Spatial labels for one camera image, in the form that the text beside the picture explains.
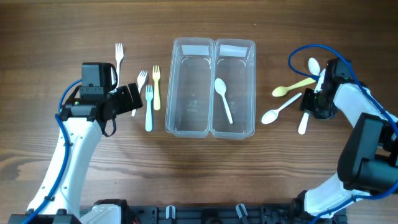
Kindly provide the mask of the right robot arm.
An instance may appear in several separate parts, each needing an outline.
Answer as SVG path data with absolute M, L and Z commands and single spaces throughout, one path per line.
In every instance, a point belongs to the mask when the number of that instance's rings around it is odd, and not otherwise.
M 300 110 L 316 119 L 341 111 L 353 127 L 337 171 L 320 186 L 304 190 L 289 207 L 291 223 L 324 223 L 340 210 L 363 200 L 397 193 L 397 118 L 371 102 L 369 89 L 355 83 L 339 58 L 327 62 L 316 89 L 305 90 Z

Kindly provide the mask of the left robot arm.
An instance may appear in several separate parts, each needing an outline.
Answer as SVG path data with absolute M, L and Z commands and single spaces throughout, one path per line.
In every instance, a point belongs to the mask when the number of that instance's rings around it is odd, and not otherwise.
M 85 62 L 81 80 L 63 93 L 55 119 L 60 128 L 49 168 L 24 214 L 9 223 L 139 223 L 125 200 L 97 201 L 86 214 L 80 199 L 88 166 L 106 124 L 117 115 L 142 108 L 135 83 L 119 86 L 120 68 L 112 63 Z

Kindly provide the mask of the white plastic spoon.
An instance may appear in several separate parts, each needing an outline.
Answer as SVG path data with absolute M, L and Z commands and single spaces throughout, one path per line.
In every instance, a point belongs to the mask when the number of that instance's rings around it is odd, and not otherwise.
M 298 133 L 301 135 L 304 135 L 307 130 L 309 116 L 310 116 L 310 114 L 307 112 L 304 112 L 304 114 L 302 116 L 301 122 L 298 126 Z
M 310 58 L 308 60 L 308 69 L 312 75 L 319 76 L 320 74 L 320 65 L 315 58 Z
M 225 108 L 226 115 L 227 115 L 227 117 L 228 117 L 229 123 L 230 123 L 230 124 L 233 124 L 232 115 L 231 115 L 231 112 L 230 112 L 230 109 L 229 109 L 229 106 L 228 106 L 228 102 L 226 101 L 226 97 L 225 97 L 225 93 L 226 93 L 226 84 L 225 84 L 225 82 L 224 82 L 222 79 L 217 78 L 217 79 L 215 80 L 215 90 L 216 90 L 216 92 L 217 92 L 218 94 L 220 94 L 220 96 L 221 96 L 222 99 L 223 99 L 224 108 Z
M 293 96 L 291 99 L 287 100 L 282 106 L 275 110 L 269 110 L 267 111 L 261 118 L 261 123 L 262 124 L 270 124 L 274 122 L 279 115 L 279 112 L 286 108 L 288 105 L 293 103 L 295 100 L 299 99 L 302 96 L 302 93 L 297 93 L 295 96 Z

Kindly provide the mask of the light blue plastic fork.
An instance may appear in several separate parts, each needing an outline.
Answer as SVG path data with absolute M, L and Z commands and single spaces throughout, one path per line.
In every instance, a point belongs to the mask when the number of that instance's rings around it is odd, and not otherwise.
M 146 85 L 146 125 L 145 129 L 147 132 L 151 132 L 153 129 L 152 122 L 152 100 L 154 98 L 154 91 L 152 85 Z

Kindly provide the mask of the yellow plastic fork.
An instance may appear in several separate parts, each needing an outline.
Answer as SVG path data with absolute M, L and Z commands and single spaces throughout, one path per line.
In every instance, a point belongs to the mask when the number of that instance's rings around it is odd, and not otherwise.
M 160 80 L 160 68 L 158 65 L 154 65 L 152 68 L 152 79 L 154 81 L 154 109 L 160 110 L 160 91 L 159 91 L 159 80 Z

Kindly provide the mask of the yellow plastic spoon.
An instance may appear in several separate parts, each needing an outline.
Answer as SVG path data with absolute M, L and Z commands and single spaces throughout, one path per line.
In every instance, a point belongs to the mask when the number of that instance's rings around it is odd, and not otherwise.
M 291 86 L 278 86 L 277 88 L 275 88 L 272 92 L 272 96 L 273 97 L 281 97 L 286 95 L 290 90 L 296 89 L 296 88 L 300 88 L 302 86 L 306 86 L 312 83 L 315 83 L 316 81 L 312 78 L 306 78 L 296 84 L 293 84 Z

